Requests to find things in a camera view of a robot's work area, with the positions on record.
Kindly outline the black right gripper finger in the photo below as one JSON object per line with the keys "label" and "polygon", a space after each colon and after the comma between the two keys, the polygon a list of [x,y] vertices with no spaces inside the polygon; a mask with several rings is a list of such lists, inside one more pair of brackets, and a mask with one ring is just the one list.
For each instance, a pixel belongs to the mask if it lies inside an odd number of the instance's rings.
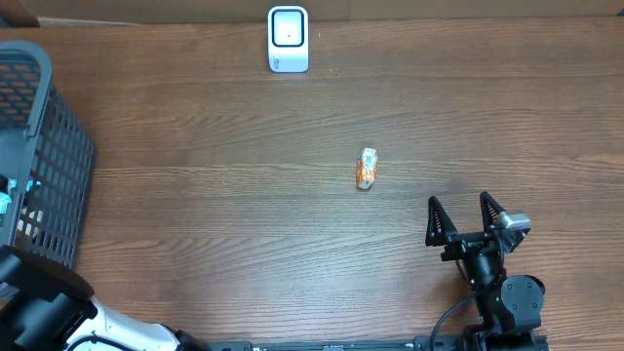
{"label": "black right gripper finger", "polygon": [[486,191],[480,194],[480,205],[484,231],[490,238],[496,239],[503,252],[509,251],[509,244],[505,234],[510,224],[510,218],[504,208],[500,206]]}
{"label": "black right gripper finger", "polygon": [[428,223],[425,236],[427,247],[447,245],[458,231],[440,201],[431,196],[428,199]]}

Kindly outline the orange snack packet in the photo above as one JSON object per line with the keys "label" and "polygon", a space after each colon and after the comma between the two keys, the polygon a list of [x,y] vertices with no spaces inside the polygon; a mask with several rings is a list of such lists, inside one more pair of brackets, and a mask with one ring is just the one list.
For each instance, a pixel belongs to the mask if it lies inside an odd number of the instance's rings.
{"label": "orange snack packet", "polygon": [[374,148],[364,148],[358,157],[356,185],[359,189],[368,190],[376,179],[378,156]]}

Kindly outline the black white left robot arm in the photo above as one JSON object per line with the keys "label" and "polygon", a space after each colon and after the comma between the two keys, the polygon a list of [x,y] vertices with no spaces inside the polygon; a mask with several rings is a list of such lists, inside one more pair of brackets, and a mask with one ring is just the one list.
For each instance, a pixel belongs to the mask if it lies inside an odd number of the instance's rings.
{"label": "black white left robot arm", "polygon": [[80,275],[49,258],[1,247],[1,282],[17,292],[1,308],[1,348],[11,350],[207,350],[184,331],[102,305]]}

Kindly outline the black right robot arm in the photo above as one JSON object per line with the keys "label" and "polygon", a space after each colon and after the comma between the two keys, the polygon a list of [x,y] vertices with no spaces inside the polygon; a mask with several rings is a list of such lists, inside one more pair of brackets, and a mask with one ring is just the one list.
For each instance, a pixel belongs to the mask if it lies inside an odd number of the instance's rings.
{"label": "black right robot arm", "polygon": [[[445,312],[426,341],[417,346],[429,350],[547,350],[545,336],[534,330],[541,326],[546,292],[543,282],[532,275],[507,274],[505,258],[530,231],[530,219],[522,212],[508,212],[487,192],[480,194],[483,229],[461,233],[442,203],[428,199],[425,245],[441,247],[442,261],[455,263],[471,292]],[[443,323],[458,309],[475,302],[480,323],[464,328],[462,334],[440,336]]]}

